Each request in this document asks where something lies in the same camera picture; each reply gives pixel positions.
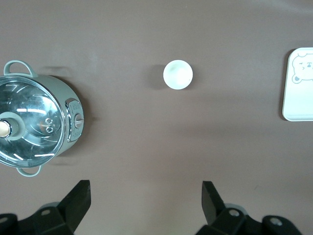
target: small white bowl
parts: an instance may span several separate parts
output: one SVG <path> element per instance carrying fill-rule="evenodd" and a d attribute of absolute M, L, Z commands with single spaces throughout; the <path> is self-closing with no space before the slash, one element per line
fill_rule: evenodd
<path fill-rule="evenodd" d="M 174 90 L 181 90 L 191 83 L 193 72 L 190 65 L 183 60 L 173 60 L 164 69 L 163 77 L 166 85 Z"/>

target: tabletop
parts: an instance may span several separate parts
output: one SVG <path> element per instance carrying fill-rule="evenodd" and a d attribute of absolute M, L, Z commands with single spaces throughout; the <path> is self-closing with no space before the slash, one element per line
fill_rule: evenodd
<path fill-rule="evenodd" d="M 288 57 L 313 47 L 312 22 L 309 0 L 3 1 L 0 66 L 65 81 L 85 127 L 36 177 L 0 165 L 1 213 L 26 218 L 90 180 L 75 234 L 194 235 L 212 181 L 252 218 L 312 234 L 313 125 L 282 115 Z M 177 59 L 193 70 L 183 90 L 163 80 Z"/>

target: lid knob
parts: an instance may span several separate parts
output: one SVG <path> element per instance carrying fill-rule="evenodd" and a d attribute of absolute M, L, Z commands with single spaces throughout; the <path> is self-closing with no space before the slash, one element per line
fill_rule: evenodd
<path fill-rule="evenodd" d="M 12 126 L 6 120 L 0 119 L 0 138 L 7 138 L 12 133 Z"/>

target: knob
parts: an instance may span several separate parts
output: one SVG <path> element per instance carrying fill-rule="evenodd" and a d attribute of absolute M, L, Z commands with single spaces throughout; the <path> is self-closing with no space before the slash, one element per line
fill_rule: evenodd
<path fill-rule="evenodd" d="M 6 120 L 0 119 L 0 138 L 7 138 L 12 133 L 12 127 Z"/>
<path fill-rule="evenodd" d="M 74 126 L 80 128 L 84 124 L 84 118 L 81 114 L 76 114 L 74 117 Z"/>

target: white tray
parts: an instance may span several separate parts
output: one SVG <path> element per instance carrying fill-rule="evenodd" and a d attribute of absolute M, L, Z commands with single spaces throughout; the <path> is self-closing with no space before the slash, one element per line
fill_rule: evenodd
<path fill-rule="evenodd" d="M 313 47 L 294 50 L 288 59 L 283 116 L 313 121 Z"/>

